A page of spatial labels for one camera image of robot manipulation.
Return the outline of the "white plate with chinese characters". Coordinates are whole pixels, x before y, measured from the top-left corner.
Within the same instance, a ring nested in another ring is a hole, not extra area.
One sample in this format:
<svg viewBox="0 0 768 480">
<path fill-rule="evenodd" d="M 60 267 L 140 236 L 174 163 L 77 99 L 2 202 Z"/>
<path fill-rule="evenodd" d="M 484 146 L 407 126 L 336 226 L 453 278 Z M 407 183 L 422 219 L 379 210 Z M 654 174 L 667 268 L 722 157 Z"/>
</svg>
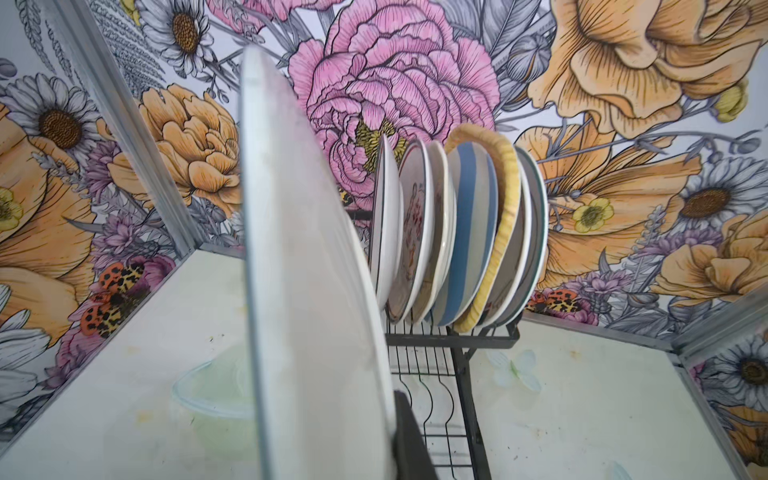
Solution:
<svg viewBox="0 0 768 480">
<path fill-rule="evenodd" d="M 533 295 L 542 269 L 546 263 L 546 247 L 549 231 L 549 204 L 547 188 L 536 161 L 522 148 L 516 147 L 518 159 L 529 184 L 529 198 L 532 203 L 532 226 L 529 252 L 524 275 L 507 308 L 499 315 L 494 326 L 501 327 L 515 323 Z"/>
</svg>

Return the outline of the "orange sunburst plate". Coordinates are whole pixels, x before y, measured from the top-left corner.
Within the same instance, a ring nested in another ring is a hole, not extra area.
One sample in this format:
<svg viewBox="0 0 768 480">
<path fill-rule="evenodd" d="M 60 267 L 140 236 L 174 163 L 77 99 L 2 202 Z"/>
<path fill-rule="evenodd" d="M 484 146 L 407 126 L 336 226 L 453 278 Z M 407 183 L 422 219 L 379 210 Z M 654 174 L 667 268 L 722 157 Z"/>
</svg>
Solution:
<svg viewBox="0 0 768 480">
<path fill-rule="evenodd" d="M 375 293 L 287 78 L 241 66 L 246 280 L 266 479 L 393 479 L 394 392 Z"/>
<path fill-rule="evenodd" d="M 402 193 L 395 154 L 385 134 L 378 143 L 369 265 L 378 308 L 382 311 L 397 276 L 402 229 Z"/>
</svg>

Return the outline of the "white plate green red rim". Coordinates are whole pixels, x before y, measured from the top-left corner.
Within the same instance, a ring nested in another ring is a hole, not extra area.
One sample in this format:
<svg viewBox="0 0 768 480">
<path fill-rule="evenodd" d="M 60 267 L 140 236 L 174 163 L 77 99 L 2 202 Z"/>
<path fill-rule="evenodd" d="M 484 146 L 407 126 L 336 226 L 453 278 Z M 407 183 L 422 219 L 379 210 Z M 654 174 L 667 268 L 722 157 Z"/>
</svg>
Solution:
<svg viewBox="0 0 768 480">
<path fill-rule="evenodd" d="M 480 323 L 481 327 L 493 324 L 509 306 L 522 281 L 528 258 L 533 218 L 530 186 L 522 164 L 518 163 L 518 166 L 520 167 L 519 177 L 521 180 L 520 211 L 507 252 L 490 292 L 482 322 Z"/>
</svg>

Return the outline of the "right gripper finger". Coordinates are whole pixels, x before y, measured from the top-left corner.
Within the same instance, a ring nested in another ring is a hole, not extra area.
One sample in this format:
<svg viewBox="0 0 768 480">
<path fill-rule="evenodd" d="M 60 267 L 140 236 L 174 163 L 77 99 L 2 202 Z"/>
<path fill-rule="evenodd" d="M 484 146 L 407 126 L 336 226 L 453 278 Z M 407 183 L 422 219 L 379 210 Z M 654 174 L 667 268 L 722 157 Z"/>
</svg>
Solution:
<svg viewBox="0 0 768 480">
<path fill-rule="evenodd" d="M 426 443 L 419 430 L 419 424 L 408 403 L 408 397 L 401 391 L 394 392 L 397 428 L 393 440 L 398 480 L 437 480 Z"/>
</svg>

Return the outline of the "pale glass plate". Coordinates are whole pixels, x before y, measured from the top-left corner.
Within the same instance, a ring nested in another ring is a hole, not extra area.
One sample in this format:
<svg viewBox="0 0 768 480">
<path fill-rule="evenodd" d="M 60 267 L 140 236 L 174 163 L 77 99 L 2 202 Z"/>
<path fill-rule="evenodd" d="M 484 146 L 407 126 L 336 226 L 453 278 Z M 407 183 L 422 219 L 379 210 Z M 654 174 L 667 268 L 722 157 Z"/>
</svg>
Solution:
<svg viewBox="0 0 768 480">
<path fill-rule="evenodd" d="M 456 237 L 456 190 L 447 155 L 438 141 L 429 142 L 426 151 L 433 179 L 433 237 L 427 270 L 412 309 L 413 325 L 428 316 L 448 278 Z"/>
</svg>

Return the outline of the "blue white striped plate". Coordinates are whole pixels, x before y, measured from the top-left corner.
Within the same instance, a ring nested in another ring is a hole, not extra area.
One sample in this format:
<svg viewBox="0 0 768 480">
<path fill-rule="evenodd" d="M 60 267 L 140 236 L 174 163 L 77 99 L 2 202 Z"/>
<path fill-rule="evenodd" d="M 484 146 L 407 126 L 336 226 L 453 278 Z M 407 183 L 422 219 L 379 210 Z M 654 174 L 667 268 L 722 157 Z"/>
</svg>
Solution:
<svg viewBox="0 0 768 480">
<path fill-rule="evenodd" d="M 490 154 L 465 142 L 447 154 L 456 193 L 456 235 L 446 281 L 431 313 L 440 327 L 456 322 L 471 305 L 490 261 L 499 208 L 498 180 Z"/>
</svg>

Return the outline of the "yellow woven square plate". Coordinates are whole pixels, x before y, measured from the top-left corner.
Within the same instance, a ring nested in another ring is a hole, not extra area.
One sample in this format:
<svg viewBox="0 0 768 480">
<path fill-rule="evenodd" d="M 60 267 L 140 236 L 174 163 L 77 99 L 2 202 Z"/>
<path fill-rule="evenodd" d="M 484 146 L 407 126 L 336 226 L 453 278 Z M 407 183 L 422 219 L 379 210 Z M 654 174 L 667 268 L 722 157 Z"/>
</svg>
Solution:
<svg viewBox="0 0 768 480">
<path fill-rule="evenodd" d="M 493 198 L 498 201 L 498 212 L 492 216 L 494 242 L 478 292 L 468 310 L 451 325 L 459 334 L 470 332 L 481 319 L 511 241 L 522 194 L 518 155 L 507 137 L 476 124 L 464 123 L 449 134 L 444 146 L 446 152 L 451 153 L 460 144 L 468 142 L 480 145 L 490 156 L 497 178 L 497 193 Z"/>
</svg>

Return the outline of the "white plate red ring pattern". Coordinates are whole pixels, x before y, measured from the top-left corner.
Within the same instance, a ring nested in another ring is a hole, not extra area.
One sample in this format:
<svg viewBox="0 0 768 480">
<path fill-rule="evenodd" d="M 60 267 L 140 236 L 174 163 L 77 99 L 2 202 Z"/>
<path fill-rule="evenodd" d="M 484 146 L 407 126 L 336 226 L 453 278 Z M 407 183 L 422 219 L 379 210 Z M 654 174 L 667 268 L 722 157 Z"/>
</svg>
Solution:
<svg viewBox="0 0 768 480">
<path fill-rule="evenodd" d="M 387 302 L 391 323 L 400 323 L 418 298 L 431 256 L 434 231 L 434 180 L 426 144 L 412 141 L 399 169 L 404 216 L 401 256 Z"/>
</svg>

